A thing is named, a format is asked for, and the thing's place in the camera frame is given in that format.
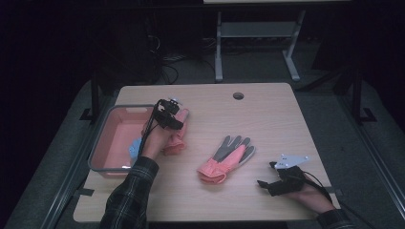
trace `blue cloth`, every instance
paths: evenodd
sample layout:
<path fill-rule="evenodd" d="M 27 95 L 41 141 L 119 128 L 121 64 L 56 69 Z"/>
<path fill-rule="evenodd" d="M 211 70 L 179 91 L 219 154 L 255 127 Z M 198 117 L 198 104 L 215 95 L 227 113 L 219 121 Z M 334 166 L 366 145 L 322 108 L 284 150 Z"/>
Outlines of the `blue cloth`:
<path fill-rule="evenodd" d="M 141 142 L 142 142 L 142 137 L 135 139 L 132 142 L 132 145 L 129 146 L 129 156 L 134 161 L 137 160 L 137 158 L 139 156 L 139 147 L 140 147 Z"/>

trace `person's left hand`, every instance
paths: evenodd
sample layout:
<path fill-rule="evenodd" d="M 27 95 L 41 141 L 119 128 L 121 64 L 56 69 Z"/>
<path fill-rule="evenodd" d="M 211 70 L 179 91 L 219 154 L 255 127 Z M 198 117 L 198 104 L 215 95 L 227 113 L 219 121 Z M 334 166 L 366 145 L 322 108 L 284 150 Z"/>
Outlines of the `person's left hand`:
<path fill-rule="evenodd" d="M 143 126 L 142 135 L 144 135 L 146 129 L 146 124 Z M 145 145 L 141 152 L 142 156 L 147 156 L 151 159 L 155 159 L 159 152 L 164 148 L 167 144 L 167 141 L 171 135 L 173 135 L 176 131 L 166 127 L 162 128 L 156 120 L 153 121 L 151 126 L 151 132 L 149 136 L 146 138 Z"/>

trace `glove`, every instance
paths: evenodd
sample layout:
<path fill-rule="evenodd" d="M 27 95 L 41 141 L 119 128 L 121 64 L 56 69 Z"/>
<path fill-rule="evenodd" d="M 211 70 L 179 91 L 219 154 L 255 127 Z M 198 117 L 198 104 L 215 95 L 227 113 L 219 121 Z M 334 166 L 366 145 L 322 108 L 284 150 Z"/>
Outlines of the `glove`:
<path fill-rule="evenodd" d="M 226 174 L 243 165 L 256 151 L 254 146 L 249 146 L 250 138 L 238 135 L 234 139 L 228 135 L 215 155 L 208 159 L 197 171 L 200 180 L 218 184 L 224 182 Z"/>
<path fill-rule="evenodd" d="M 163 148 L 164 155 L 178 155 L 180 151 L 185 148 L 185 142 L 182 140 L 182 138 L 184 137 L 185 130 L 187 129 L 187 122 L 185 119 L 188 118 L 189 113 L 190 112 L 187 109 L 182 109 L 175 115 L 175 118 L 182 122 L 182 128 L 170 136 L 166 146 Z"/>

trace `dark background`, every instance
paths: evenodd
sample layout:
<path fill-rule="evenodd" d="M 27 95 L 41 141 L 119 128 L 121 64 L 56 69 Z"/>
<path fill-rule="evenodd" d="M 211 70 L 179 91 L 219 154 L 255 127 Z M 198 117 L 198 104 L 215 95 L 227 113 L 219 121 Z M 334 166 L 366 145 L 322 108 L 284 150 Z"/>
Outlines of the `dark background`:
<path fill-rule="evenodd" d="M 207 26 L 215 23 L 214 12 L 161 12 L 145 28 L 139 21 L 148 13 L 100 15 L 87 8 L 105 2 L 0 2 L 0 226 L 30 182 L 75 95 L 94 73 L 106 94 L 123 85 L 153 84 L 160 61 L 140 48 L 149 44 L 146 33 L 159 35 L 162 45 L 177 45 L 194 54 L 200 38 L 215 34 Z M 354 1 L 333 17 L 309 10 L 300 36 L 324 39 L 314 68 L 334 71 L 348 63 L 357 66 L 402 130 L 404 11 L 400 0 Z M 127 52 L 128 46 L 137 52 Z"/>

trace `table hole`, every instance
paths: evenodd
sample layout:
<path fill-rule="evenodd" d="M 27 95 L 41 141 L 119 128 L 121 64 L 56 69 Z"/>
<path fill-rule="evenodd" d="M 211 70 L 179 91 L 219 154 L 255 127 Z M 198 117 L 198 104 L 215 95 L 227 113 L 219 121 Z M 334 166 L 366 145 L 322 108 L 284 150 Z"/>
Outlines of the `table hole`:
<path fill-rule="evenodd" d="M 244 95 L 242 93 L 234 93 L 233 94 L 233 98 L 235 98 L 236 100 L 242 100 L 244 99 Z"/>

